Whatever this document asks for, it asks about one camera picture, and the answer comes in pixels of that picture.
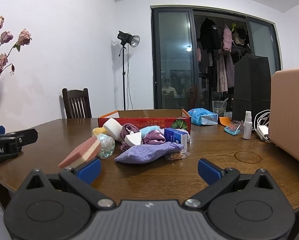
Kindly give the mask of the pink white sponge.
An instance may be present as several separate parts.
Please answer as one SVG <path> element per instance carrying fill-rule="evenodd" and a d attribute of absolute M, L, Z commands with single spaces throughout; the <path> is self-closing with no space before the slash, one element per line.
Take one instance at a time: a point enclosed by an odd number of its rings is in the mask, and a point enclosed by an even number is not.
<path fill-rule="evenodd" d="M 77 168 L 78 166 L 97 157 L 101 150 L 101 142 L 93 135 L 85 142 L 74 148 L 71 153 L 58 165 L 60 169 L 66 167 Z"/>

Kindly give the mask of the clear snack packet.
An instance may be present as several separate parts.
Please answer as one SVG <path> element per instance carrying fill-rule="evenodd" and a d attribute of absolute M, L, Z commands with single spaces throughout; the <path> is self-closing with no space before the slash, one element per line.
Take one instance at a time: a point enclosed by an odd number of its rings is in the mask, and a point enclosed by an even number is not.
<path fill-rule="evenodd" d="M 188 151 L 168 153 L 165 155 L 165 159 L 170 161 L 181 160 L 187 158 L 189 155 L 190 153 Z"/>

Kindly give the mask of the iridescent mesh ball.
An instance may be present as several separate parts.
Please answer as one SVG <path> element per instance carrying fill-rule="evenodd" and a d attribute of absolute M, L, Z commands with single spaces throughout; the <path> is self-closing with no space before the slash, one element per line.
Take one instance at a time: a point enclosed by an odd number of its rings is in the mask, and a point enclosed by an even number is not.
<path fill-rule="evenodd" d="M 100 152 L 97 154 L 97 156 L 100 159 L 107 159 L 110 156 L 112 156 L 115 150 L 114 138 L 103 133 L 98 134 L 97 138 L 101 143 L 101 149 Z"/>

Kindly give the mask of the yellow plush toy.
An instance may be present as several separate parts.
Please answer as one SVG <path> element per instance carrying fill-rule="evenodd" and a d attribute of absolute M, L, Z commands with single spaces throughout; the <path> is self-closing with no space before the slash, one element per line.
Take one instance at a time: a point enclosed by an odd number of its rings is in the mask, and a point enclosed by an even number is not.
<path fill-rule="evenodd" d="M 96 127 L 92 130 L 92 135 L 99 135 L 99 134 L 107 135 L 108 133 L 104 127 Z"/>

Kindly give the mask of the white sponge block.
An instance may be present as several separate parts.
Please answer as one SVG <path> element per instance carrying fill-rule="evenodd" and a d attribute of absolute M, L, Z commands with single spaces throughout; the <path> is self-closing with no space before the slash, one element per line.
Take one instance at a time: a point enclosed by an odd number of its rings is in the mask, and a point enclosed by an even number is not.
<path fill-rule="evenodd" d="M 116 141 L 122 141 L 122 138 L 120 136 L 122 125 L 116 119 L 108 119 L 104 123 L 103 127 L 109 136 L 113 137 Z"/>

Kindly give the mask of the purple satin scrunchie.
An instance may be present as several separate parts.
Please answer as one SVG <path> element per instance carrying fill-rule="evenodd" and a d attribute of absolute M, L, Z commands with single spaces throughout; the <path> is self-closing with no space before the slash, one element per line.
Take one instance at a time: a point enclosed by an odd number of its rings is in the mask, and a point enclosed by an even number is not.
<path fill-rule="evenodd" d="M 122 126 L 121 132 L 120 132 L 120 138 L 122 140 L 120 149 L 124 152 L 131 148 L 133 144 L 126 139 L 126 136 L 134 133 L 138 133 L 140 130 L 133 124 L 124 124 Z"/>
<path fill-rule="evenodd" d="M 157 129 L 148 132 L 143 138 L 143 143 L 146 145 L 160 145 L 165 142 L 166 139 L 163 133 Z"/>

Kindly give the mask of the blue white carton box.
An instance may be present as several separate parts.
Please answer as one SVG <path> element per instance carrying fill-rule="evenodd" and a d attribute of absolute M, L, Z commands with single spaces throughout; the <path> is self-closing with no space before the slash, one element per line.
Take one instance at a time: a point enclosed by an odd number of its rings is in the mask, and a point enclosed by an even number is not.
<path fill-rule="evenodd" d="M 166 141 L 183 145 L 183 152 L 188 150 L 189 133 L 183 129 L 165 128 L 164 137 Z"/>

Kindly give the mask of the white wedge sponge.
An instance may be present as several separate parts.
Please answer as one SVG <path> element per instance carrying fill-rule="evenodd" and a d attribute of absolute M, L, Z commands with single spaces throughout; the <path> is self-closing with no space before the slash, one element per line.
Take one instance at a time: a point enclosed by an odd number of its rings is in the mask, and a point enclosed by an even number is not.
<path fill-rule="evenodd" d="M 136 132 L 136 133 L 126 135 L 125 139 L 124 139 L 124 142 L 129 147 L 133 147 L 133 146 L 136 146 L 136 145 L 141 145 L 142 144 L 141 132 Z"/>

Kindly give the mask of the purple knit pouch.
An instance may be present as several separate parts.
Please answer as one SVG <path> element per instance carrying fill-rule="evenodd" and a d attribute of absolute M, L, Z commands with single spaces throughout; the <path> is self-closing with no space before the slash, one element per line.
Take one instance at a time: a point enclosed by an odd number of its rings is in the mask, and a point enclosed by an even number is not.
<path fill-rule="evenodd" d="M 159 145 L 136 145 L 121 153 L 114 161 L 124 164 L 146 164 L 164 155 L 179 153 L 183 149 L 184 145 L 169 141 Z"/>

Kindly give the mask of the blue fluffy plush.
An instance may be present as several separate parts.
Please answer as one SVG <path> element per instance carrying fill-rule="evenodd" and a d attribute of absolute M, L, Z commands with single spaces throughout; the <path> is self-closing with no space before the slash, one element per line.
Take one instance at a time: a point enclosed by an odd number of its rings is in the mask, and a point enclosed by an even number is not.
<path fill-rule="evenodd" d="M 144 138 L 148 133 L 150 133 L 151 131 L 154 131 L 154 130 L 158 130 L 160 131 L 161 128 L 157 125 L 154 125 L 154 126 L 146 126 L 144 128 L 141 128 L 140 129 L 140 132 L 141 132 L 141 137 Z"/>

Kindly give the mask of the small blue packet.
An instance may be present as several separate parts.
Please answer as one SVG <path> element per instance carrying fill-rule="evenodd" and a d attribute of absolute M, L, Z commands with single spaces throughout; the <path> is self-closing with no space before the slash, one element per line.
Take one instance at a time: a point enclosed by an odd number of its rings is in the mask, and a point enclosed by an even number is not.
<path fill-rule="evenodd" d="M 244 126 L 242 121 L 231 121 L 228 126 L 224 128 L 224 131 L 232 136 L 242 134 Z"/>

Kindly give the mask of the orange paper piece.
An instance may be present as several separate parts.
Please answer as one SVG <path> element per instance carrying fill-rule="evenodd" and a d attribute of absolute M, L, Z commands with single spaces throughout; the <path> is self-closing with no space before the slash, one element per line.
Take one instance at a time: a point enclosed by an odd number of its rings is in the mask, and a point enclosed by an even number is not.
<path fill-rule="evenodd" d="M 227 126 L 230 126 L 232 121 L 230 120 L 230 118 L 228 118 L 227 116 L 225 117 L 219 117 L 219 121 L 220 121 L 220 124 L 227 127 Z"/>

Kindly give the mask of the blue tissue pack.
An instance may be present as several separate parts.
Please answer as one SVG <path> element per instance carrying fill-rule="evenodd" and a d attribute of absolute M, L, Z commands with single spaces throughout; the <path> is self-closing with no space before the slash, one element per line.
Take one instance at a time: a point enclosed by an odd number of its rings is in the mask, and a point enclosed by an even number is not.
<path fill-rule="evenodd" d="M 188 111 L 191 123 L 197 126 L 211 126 L 218 124 L 218 114 L 204 108 L 194 108 Z"/>

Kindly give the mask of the white spray bottle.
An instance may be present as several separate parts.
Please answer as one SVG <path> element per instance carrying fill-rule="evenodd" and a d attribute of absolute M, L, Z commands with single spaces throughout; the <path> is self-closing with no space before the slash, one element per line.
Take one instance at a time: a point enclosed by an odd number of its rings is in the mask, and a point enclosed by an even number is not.
<path fill-rule="evenodd" d="M 251 111 L 246 111 L 243 128 L 244 128 L 243 139 L 249 140 L 251 138 L 252 128 L 253 128 Z"/>

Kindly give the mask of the red cardboard box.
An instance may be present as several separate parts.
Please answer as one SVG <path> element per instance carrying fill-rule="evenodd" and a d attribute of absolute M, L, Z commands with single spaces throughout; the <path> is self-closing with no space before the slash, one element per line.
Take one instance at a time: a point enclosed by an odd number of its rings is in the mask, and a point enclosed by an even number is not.
<path fill-rule="evenodd" d="M 141 109 L 113 111 L 98 117 L 98 125 L 114 118 L 120 125 L 133 124 L 138 129 L 147 126 L 159 126 L 160 128 L 184 129 L 190 133 L 191 117 L 184 109 Z"/>

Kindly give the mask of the clear glass cup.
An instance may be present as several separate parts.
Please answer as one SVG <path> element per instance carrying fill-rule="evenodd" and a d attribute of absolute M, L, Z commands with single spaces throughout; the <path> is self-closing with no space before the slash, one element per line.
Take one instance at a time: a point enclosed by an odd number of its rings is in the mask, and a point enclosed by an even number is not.
<path fill-rule="evenodd" d="M 225 117 L 225 113 L 227 110 L 227 101 L 228 98 L 225 100 L 214 100 L 212 102 L 213 113 L 218 114 L 219 117 Z"/>

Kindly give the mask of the dark wooden chair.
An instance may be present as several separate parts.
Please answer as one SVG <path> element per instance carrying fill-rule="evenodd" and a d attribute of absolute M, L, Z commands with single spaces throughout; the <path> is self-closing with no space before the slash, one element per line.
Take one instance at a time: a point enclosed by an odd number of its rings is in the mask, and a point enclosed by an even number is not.
<path fill-rule="evenodd" d="M 87 88 L 83 90 L 63 88 L 62 96 L 68 119 L 92 118 Z"/>

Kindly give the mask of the pink suitcase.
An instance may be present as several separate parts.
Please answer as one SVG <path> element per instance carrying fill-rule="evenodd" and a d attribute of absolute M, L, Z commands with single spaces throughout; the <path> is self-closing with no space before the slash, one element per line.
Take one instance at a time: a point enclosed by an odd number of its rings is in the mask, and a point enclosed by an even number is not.
<path fill-rule="evenodd" d="M 269 137 L 299 161 L 299 68 L 272 76 Z"/>

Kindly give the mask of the black paper bag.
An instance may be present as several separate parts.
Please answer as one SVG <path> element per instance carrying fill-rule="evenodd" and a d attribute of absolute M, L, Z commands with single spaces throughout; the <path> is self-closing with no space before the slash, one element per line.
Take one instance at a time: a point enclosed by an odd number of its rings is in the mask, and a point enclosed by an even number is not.
<path fill-rule="evenodd" d="M 267 57 L 246 54 L 235 64 L 232 119 L 243 121 L 246 111 L 252 119 L 271 105 L 271 72 Z"/>

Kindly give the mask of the hanging clothes rack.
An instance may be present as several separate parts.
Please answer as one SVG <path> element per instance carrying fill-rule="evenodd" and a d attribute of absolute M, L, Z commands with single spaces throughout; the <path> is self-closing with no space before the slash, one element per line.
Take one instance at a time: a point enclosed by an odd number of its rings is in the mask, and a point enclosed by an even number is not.
<path fill-rule="evenodd" d="M 235 64 L 250 54 L 246 22 L 229 18 L 195 15 L 198 62 L 209 89 L 220 94 L 234 90 Z"/>

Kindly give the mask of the studio light on stand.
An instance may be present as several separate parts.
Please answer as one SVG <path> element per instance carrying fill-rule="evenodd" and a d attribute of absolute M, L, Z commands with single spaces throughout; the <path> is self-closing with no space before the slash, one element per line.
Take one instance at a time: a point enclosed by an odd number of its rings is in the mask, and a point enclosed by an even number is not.
<path fill-rule="evenodd" d="M 121 49 L 119 57 L 122 57 L 122 88 L 123 88 L 123 109 L 126 111 L 129 106 L 133 108 L 132 99 L 130 98 L 129 85 L 129 63 L 130 63 L 130 48 L 135 48 L 140 43 L 139 35 L 132 35 L 118 31 L 117 39 L 120 41 Z"/>

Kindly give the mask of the black sliding door frame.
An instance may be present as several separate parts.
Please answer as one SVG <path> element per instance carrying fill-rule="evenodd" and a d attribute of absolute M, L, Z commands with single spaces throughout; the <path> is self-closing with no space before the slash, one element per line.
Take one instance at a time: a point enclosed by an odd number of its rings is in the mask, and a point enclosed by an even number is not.
<path fill-rule="evenodd" d="M 271 73 L 281 70 L 279 42 L 273 23 L 214 8 L 156 7 L 151 14 L 156 109 L 211 109 L 214 100 L 226 98 L 227 111 L 233 109 L 234 90 L 224 94 L 212 92 L 206 74 L 200 71 L 195 15 L 246 22 L 250 54 L 267 57 Z"/>

